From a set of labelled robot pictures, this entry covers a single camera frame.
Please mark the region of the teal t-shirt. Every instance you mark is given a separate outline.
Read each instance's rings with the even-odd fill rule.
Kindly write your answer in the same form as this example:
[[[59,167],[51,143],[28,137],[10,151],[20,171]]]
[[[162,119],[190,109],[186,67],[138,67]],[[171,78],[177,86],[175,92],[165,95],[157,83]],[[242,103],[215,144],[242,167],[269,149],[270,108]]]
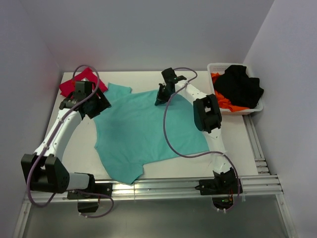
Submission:
[[[95,149],[111,179],[131,184],[148,163],[175,158],[163,134],[165,106],[155,106],[157,91],[132,93],[130,87],[109,84],[104,93],[111,107],[95,117]],[[176,95],[166,116],[169,142],[183,155],[209,150],[194,124],[193,107]]]

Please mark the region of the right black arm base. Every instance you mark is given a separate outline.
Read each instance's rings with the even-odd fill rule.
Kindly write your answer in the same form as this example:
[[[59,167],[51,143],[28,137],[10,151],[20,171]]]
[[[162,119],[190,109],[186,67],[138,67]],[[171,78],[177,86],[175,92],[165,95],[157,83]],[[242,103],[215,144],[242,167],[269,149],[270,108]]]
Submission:
[[[213,174],[212,179],[199,180],[195,190],[198,190],[202,196],[222,195],[222,197],[212,197],[212,204],[217,211],[224,213],[233,207],[234,195],[239,197],[242,194],[242,184],[233,168],[225,173],[214,172]]]

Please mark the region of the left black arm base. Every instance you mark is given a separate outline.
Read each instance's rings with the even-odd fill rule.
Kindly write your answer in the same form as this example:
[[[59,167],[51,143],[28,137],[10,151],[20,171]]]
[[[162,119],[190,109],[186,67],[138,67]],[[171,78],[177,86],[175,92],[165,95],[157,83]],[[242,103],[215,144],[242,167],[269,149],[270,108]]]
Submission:
[[[88,218],[99,218],[109,214],[114,207],[114,200],[112,199],[112,183],[97,183],[91,191],[74,190],[67,193],[68,200],[77,200],[77,210],[82,216]],[[100,215],[91,215],[96,213],[99,209],[102,199],[108,199],[111,202],[110,208]]]

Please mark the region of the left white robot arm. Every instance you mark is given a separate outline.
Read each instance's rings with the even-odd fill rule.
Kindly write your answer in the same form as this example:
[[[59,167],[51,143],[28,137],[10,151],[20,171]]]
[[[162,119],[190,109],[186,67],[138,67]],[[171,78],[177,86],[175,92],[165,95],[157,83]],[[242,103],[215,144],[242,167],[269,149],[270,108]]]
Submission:
[[[75,83],[75,90],[60,103],[56,120],[41,145],[33,154],[25,154],[21,159],[30,191],[64,193],[78,189],[85,198],[96,194],[93,175],[70,173],[63,165],[62,157],[84,117],[92,119],[110,107],[110,102],[94,82]]]

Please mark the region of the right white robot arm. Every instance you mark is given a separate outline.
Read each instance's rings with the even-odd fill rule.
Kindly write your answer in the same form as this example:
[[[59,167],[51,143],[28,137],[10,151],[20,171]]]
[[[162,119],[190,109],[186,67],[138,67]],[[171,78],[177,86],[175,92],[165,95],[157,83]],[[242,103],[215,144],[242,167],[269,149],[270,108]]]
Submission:
[[[193,159],[205,155],[216,155],[213,163],[214,179],[211,181],[211,190],[219,193],[226,193],[230,189],[237,189],[236,193],[242,191],[241,182],[237,170],[227,156],[221,137],[222,115],[218,106],[215,94],[206,94],[191,82],[198,77],[198,74],[190,69],[184,68],[194,73],[194,77],[187,79],[183,75],[176,75],[177,68],[167,68],[161,72],[164,84],[159,84],[159,90],[155,105],[166,105],[163,113],[163,134],[170,149],[183,158]],[[181,95],[193,107],[194,124],[207,140],[209,151],[197,155],[183,155],[176,151],[168,140],[166,132],[166,116],[168,107],[176,95]]]

